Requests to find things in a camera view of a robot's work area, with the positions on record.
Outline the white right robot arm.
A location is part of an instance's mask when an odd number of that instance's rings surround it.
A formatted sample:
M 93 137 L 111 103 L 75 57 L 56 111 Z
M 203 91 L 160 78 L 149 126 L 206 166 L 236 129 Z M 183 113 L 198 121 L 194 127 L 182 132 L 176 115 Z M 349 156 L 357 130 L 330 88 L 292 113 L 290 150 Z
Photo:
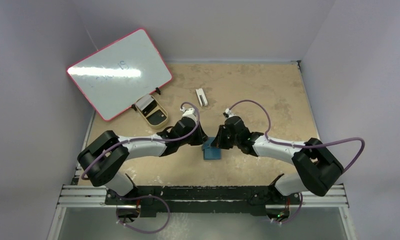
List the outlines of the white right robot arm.
M 224 116 L 226 120 L 219 126 L 212 147 L 237 147 L 246 155 L 272 158 L 295 167 L 295 173 L 282 174 L 271 183 L 268 196 L 276 204 L 303 191 L 323 197 L 344 172 L 342 164 L 326 147 L 319 146 L 321 141 L 317 138 L 306 142 L 266 138 L 262 132 L 250 131 L 239 116 Z

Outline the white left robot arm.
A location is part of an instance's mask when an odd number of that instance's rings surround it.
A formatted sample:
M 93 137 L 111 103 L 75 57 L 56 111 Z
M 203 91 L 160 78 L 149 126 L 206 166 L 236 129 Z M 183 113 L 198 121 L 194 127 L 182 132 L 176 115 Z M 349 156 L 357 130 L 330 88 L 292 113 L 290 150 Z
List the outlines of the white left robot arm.
M 119 136 L 112 130 L 103 132 L 77 156 L 83 169 L 81 179 L 94 187 L 105 186 L 114 191 L 126 205 L 137 199 L 131 178 L 120 172 L 127 160 L 172 155 L 184 145 L 201 146 L 208 139 L 200 124 L 199 110 L 181 108 L 182 117 L 171 127 L 144 137 Z

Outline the blue card holder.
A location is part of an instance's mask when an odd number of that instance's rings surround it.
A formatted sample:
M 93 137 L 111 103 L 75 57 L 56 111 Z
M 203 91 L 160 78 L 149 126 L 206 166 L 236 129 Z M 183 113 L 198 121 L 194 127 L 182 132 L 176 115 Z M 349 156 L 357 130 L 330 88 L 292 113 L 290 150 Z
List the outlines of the blue card holder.
M 201 146 L 203 160 L 215 161 L 222 159 L 222 153 L 220 148 L 211 146 L 211 143 L 215 140 L 215 137 L 209 137 L 208 140 Z

